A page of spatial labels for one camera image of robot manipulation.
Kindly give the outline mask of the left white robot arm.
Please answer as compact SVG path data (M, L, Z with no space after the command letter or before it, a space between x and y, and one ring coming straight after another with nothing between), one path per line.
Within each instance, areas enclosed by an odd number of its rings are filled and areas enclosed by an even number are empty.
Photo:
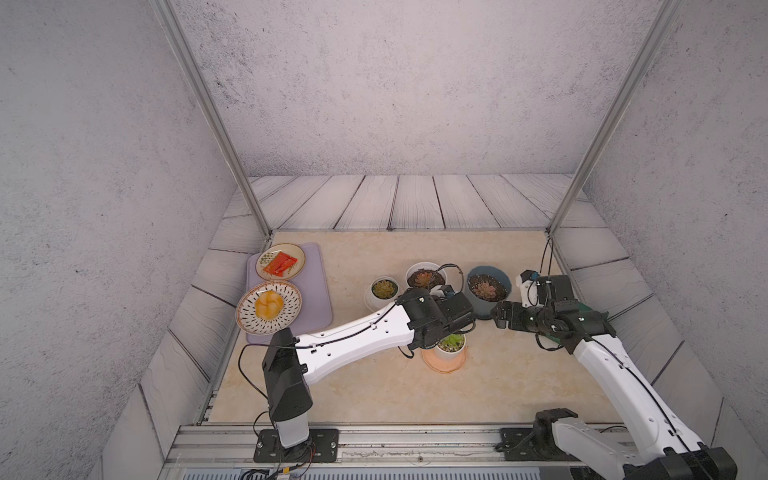
M435 296L410 288L380 310L335 329L272 335L261 366L268 415L279 445L290 450L309 441L310 386L332 372L390 348L432 349L476 321L463 293Z

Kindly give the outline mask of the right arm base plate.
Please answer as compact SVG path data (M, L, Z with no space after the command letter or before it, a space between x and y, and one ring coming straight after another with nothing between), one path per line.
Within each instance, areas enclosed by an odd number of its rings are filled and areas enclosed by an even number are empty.
M508 427L499 430L500 441L494 451L501 453L505 461L534 461L541 456L535 451L535 433L532 427Z

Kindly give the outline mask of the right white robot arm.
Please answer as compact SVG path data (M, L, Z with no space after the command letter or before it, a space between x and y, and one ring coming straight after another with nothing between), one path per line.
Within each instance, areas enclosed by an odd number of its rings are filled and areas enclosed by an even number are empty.
M491 311L499 328L547 337L590 373L619 414L634 445L626 447L567 408L536 414L530 434L504 454L531 450L543 460L574 457L605 479L734 479L735 460L709 447L639 372L604 313L578 301L566 275L526 270L516 279L521 301Z

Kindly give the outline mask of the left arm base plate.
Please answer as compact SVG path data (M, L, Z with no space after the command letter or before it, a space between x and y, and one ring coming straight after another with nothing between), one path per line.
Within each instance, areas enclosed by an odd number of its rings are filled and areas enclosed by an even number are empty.
M296 446L283 447L275 429L259 432L253 455L255 463L303 464L334 463L339 446L339 430L333 428L311 428L309 439Z

